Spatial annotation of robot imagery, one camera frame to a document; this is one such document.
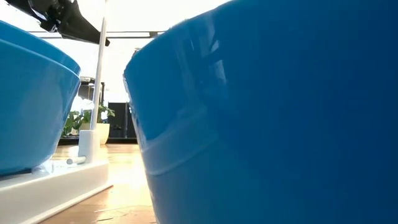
blue basin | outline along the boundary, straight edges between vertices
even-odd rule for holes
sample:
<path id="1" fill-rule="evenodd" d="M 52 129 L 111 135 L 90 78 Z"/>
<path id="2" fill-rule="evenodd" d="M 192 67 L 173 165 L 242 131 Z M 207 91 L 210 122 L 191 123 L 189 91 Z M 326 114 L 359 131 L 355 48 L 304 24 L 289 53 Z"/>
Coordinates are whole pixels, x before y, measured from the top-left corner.
<path id="1" fill-rule="evenodd" d="M 398 223 L 397 1 L 231 1 L 124 76 L 158 223 Z"/>
<path id="2" fill-rule="evenodd" d="M 0 26 L 1 38 L 25 35 L 30 42 L 0 39 L 0 175 L 30 169 L 52 156 L 80 86 L 80 68 L 69 56 L 45 42 L 36 43 L 48 50 L 39 54 L 40 48 L 31 46 L 35 37 L 4 29 Z M 62 57 L 67 65 L 56 62 Z"/>

white pole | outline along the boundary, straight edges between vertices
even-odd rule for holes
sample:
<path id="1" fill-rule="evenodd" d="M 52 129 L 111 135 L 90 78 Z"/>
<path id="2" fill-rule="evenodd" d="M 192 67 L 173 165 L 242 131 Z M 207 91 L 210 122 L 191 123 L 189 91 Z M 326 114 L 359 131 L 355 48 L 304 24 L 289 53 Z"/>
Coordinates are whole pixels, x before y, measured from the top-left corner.
<path id="1" fill-rule="evenodd" d="M 100 105 L 100 89 L 101 89 L 101 75 L 102 75 L 102 58 L 104 54 L 105 42 L 106 42 L 106 4 L 108 0 L 105 0 L 104 6 L 104 17 L 102 20 L 101 37 L 99 38 L 99 50 L 98 50 L 98 62 L 97 71 L 95 75 L 95 85 L 94 85 L 94 108 L 91 112 L 91 124 L 90 130 L 95 130 L 97 127 L 97 117 L 98 117 L 98 107 Z"/>

wooden floor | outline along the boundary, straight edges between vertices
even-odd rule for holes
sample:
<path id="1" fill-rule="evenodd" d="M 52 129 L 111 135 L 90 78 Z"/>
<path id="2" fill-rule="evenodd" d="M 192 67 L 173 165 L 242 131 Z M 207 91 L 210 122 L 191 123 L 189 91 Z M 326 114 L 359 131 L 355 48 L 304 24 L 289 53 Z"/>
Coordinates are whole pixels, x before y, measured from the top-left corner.
<path id="1" fill-rule="evenodd" d="M 59 147 L 53 159 L 74 156 L 77 149 L 77 146 Z M 110 144 L 101 148 L 101 157 L 109 160 L 109 176 L 114 187 L 42 224 L 156 223 L 138 145 Z"/>

white stand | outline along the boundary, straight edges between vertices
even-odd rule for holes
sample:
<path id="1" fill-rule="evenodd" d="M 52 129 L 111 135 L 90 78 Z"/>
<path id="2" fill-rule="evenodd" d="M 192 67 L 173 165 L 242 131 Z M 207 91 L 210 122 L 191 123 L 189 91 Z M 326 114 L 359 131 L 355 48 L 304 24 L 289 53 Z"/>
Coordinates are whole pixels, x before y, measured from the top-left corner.
<path id="1" fill-rule="evenodd" d="M 44 164 L 31 174 L 0 179 L 0 224 L 41 222 L 112 186 L 108 182 L 108 162 L 98 160 L 100 139 L 96 132 L 105 40 L 106 13 L 99 41 L 91 130 L 80 131 L 78 157 L 58 164 L 50 161 L 50 168 Z"/>

blue plastic container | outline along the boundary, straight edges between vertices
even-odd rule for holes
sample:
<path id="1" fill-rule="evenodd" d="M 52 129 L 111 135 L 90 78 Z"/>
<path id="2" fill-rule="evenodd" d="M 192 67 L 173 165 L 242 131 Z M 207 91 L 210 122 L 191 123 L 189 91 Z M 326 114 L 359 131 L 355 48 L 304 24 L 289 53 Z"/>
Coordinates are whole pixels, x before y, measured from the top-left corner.
<path id="1" fill-rule="evenodd" d="M 7 175 L 52 156 L 80 68 L 54 46 L 0 22 L 0 69 L 0 175 Z"/>
<path id="2" fill-rule="evenodd" d="M 232 1 L 133 56 L 158 223 L 398 223 L 397 4 Z"/>

